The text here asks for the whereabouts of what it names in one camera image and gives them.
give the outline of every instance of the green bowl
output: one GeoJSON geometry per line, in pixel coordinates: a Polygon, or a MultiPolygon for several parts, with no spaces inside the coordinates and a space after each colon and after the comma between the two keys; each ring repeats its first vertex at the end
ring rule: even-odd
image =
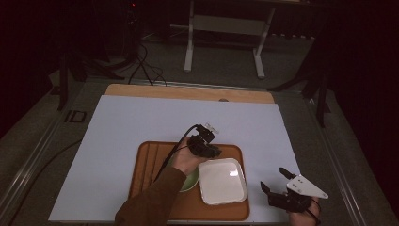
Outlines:
{"type": "MultiPolygon", "coordinates": [[[[173,159],[173,156],[169,159],[168,166],[170,166],[172,164],[172,159],[173,159]]],[[[199,170],[199,168],[196,168],[196,169],[194,169],[193,172],[191,172],[187,176],[182,188],[180,189],[180,192],[185,192],[185,191],[188,191],[191,188],[193,188],[197,184],[199,179],[200,179],[200,170],[199,170]]]]}

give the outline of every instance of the hand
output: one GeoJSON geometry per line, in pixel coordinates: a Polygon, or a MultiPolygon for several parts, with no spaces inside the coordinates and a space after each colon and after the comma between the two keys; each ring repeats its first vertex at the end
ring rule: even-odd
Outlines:
{"type": "Polygon", "coordinates": [[[189,137],[185,137],[179,145],[178,150],[180,150],[173,155],[173,162],[171,165],[173,168],[182,171],[186,176],[193,172],[199,164],[208,160],[207,158],[199,157],[191,153],[190,149],[187,147],[188,139],[189,137]]]}
{"type": "MultiPolygon", "coordinates": [[[[311,202],[311,207],[309,210],[319,218],[320,215],[320,207],[318,205],[319,198],[312,197],[313,201],[311,202]]],[[[291,213],[288,212],[290,217],[290,222],[292,226],[313,226],[316,225],[316,219],[312,217],[308,212],[303,213],[291,213]]]]}

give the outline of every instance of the black cable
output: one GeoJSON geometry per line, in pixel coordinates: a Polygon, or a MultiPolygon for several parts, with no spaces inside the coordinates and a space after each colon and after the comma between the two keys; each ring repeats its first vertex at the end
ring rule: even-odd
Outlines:
{"type": "Polygon", "coordinates": [[[147,48],[144,45],[142,45],[142,44],[140,44],[140,46],[144,47],[144,51],[145,51],[144,52],[144,57],[143,57],[143,60],[140,60],[139,57],[138,57],[138,54],[137,54],[137,59],[139,61],[139,64],[136,67],[136,69],[133,71],[132,75],[130,75],[128,84],[130,84],[132,82],[132,79],[135,77],[136,72],[138,71],[138,69],[140,69],[141,67],[144,67],[143,66],[143,62],[147,58],[147,54],[148,54],[147,48]]]}
{"type": "Polygon", "coordinates": [[[50,158],[50,160],[48,160],[46,162],[46,164],[44,164],[44,166],[41,168],[41,170],[38,172],[38,174],[35,176],[35,178],[33,179],[32,184],[30,185],[30,187],[26,190],[26,193],[24,194],[23,199],[20,202],[20,205],[18,206],[17,210],[15,211],[14,215],[11,218],[11,221],[9,222],[8,226],[11,226],[12,223],[14,223],[15,218],[17,217],[18,213],[21,211],[21,208],[24,205],[24,202],[26,201],[27,196],[29,195],[30,191],[32,190],[32,187],[35,185],[35,183],[38,181],[38,178],[41,176],[41,174],[44,172],[44,170],[57,158],[59,157],[62,153],[64,153],[65,151],[67,151],[69,148],[71,148],[72,146],[74,146],[75,144],[81,142],[82,139],[79,139],[77,141],[75,141],[74,143],[68,145],[67,147],[63,148],[61,151],[59,151],[58,153],[56,153],[56,155],[54,155],[52,158],[50,158]]]}
{"type": "Polygon", "coordinates": [[[315,201],[314,199],[311,199],[314,203],[316,203],[317,207],[319,207],[319,213],[322,212],[322,207],[320,206],[319,202],[315,201]]]}
{"type": "Polygon", "coordinates": [[[156,80],[158,80],[158,78],[161,78],[161,79],[164,81],[165,86],[167,87],[167,86],[168,86],[167,80],[165,79],[164,76],[162,76],[162,74],[164,73],[164,71],[163,71],[161,68],[158,68],[158,67],[155,67],[155,66],[150,65],[150,64],[149,64],[147,61],[145,61],[144,59],[142,59],[142,61],[143,61],[148,67],[150,67],[150,69],[151,69],[154,73],[156,73],[156,74],[158,75],[158,76],[156,76],[156,77],[152,80],[152,83],[154,84],[154,83],[156,82],[156,80]]]}
{"type": "Polygon", "coordinates": [[[320,219],[314,213],[312,213],[309,209],[307,209],[306,212],[308,212],[308,214],[310,214],[316,220],[316,225],[319,225],[322,223],[320,221],[320,219]]]}
{"type": "Polygon", "coordinates": [[[193,130],[194,128],[197,128],[198,125],[195,124],[193,126],[191,126],[186,132],[185,134],[182,136],[182,138],[179,140],[179,142],[173,147],[172,151],[170,151],[170,153],[168,154],[167,158],[164,160],[164,162],[162,163],[161,169],[158,171],[158,174],[155,177],[155,180],[153,180],[154,182],[158,179],[159,175],[161,174],[161,171],[167,166],[168,161],[170,160],[170,158],[173,156],[174,153],[176,153],[177,151],[179,151],[180,149],[178,149],[179,145],[182,143],[182,141],[184,140],[185,137],[187,137],[187,135],[191,132],[191,130],[193,130]]]}

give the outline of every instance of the brown sleeve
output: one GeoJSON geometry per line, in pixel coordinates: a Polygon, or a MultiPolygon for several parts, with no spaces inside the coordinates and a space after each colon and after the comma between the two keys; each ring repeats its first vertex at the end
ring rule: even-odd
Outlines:
{"type": "Polygon", "coordinates": [[[185,178],[178,169],[164,168],[155,183],[123,204],[115,215],[114,225],[165,226],[185,178]]]}

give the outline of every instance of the wooden tray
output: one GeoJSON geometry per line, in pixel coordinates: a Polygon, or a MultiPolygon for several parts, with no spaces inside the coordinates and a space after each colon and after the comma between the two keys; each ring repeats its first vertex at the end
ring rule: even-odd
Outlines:
{"type": "MultiPolygon", "coordinates": [[[[176,143],[148,141],[140,145],[137,152],[135,171],[129,197],[134,197],[146,189],[155,179],[156,174],[176,143]]],[[[243,169],[241,150],[234,145],[214,144],[222,151],[218,158],[234,158],[243,169]]],[[[192,189],[181,192],[172,207],[169,219],[176,220],[244,220],[249,215],[248,200],[220,205],[205,204],[200,195],[200,183],[192,189]]]]}

